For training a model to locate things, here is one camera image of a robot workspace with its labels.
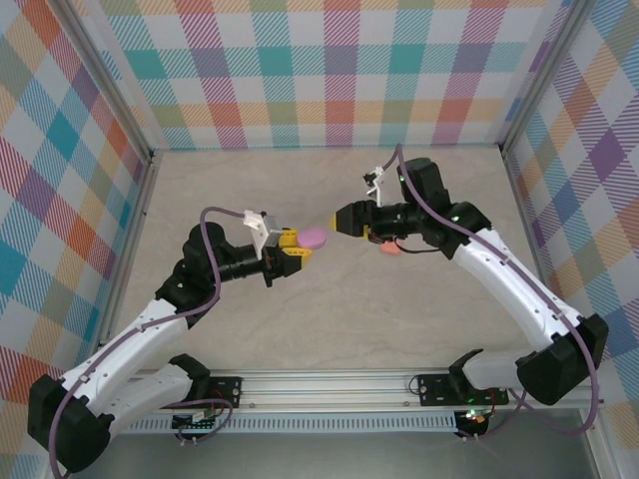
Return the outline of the purple earbud charging case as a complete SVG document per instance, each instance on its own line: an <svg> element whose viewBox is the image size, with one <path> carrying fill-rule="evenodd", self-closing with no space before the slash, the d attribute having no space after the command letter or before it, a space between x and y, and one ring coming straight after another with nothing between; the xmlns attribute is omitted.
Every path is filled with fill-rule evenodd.
<svg viewBox="0 0 639 479"><path fill-rule="evenodd" d="M322 248L327 241L327 231L322 228L309 228L297 233L298 247L317 250Z"/></svg>

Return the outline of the aluminium table edge rail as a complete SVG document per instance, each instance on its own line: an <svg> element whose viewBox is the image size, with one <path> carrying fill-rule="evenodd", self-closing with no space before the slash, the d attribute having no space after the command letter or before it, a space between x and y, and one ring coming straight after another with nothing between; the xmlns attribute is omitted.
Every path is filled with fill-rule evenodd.
<svg viewBox="0 0 639 479"><path fill-rule="evenodd" d="M524 196L521 192L521 189L518 186L517 176L515 174L512 161L510 160L510 154L507 150L501 149L500 155L501 155L502 163L505 168L516 204L517 204L517 209L521 218L521 222L522 222L525 236L527 239L528 247L532 255L535 274L539 278L541 283L551 291L550 296L554 301L559 299L563 300L563 297L560 294L558 294L556 288L552 284L550 284L548 281L548 276L544 268L544 264L542 261L538 243L536 241L536 236L532 227L532 223L529 221L527 209L525 206Z"/></svg>
<svg viewBox="0 0 639 479"><path fill-rule="evenodd" d="M113 282L100 316L91 352L97 352L114 335L163 155L162 150L151 151L150 159L144 168L139 194L131 213L123 249L114 269Z"/></svg>

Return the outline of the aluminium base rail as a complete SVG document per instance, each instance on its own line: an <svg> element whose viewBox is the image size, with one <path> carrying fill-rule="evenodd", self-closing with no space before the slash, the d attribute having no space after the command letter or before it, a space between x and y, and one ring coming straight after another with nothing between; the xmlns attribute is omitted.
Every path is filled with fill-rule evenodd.
<svg viewBox="0 0 639 479"><path fill-rule="evenodd" d="M497 412L515 406L515 400L498 400L486 392L478 400L448 404L439 394L428 406L420 374L444 374L440 368L336 369L336 370L249 370L212 369L215 377L240 380L239 413L284 412L417 412L425 410L488 410Z"/></svg>

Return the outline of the black controller board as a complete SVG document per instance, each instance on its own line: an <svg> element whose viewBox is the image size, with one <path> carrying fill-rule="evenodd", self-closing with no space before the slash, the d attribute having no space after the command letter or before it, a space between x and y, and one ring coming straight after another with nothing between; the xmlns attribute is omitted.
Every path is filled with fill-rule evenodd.
<svg viewBox="0 0 639 479"><path fill-rule="evenodd" d="M492 411L471 408L455 412L455 424L460 434L482 435L487 432Z"/></svg>
<svg viewBox="0 0 639 479"><path fill-rule="evenodd" d="M209 431L218 424L222 409L204 409L193 413L174 414L171 428L184 431Z"/></svg>

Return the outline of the aluminium frame post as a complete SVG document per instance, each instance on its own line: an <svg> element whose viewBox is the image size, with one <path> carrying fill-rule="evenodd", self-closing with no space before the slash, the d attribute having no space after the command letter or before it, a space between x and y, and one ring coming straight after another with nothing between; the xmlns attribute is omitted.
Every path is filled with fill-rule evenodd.
<svg viewBox="0 0 639 479"><path fill-rule="evenodd" d="M87 65L90 75L96 81L98 89L105 95L107 103L113 109L116 118L121 122L123 130L132 141L135 149L143 156L147 163L152 163L153 149L150 147L142 129L139 127L138 122L129 109L102 54L87 33L72 1L50 0L50 5L59 10L60 21L65 21L65 29L70 34L74 46Z"/></svg>
<svg viewBox="0 0 639 479"><path fill-rule="evenodd" d="M525 133L534 110L541 102L596 2L597 0L572 1L563 22L557 29L557 34L538 62L538 70L530 83L527 94L521 100L520 107L515 112L509 128L505 131L503 140L499 143L503 160L508 158L518 140Z"/></svg>

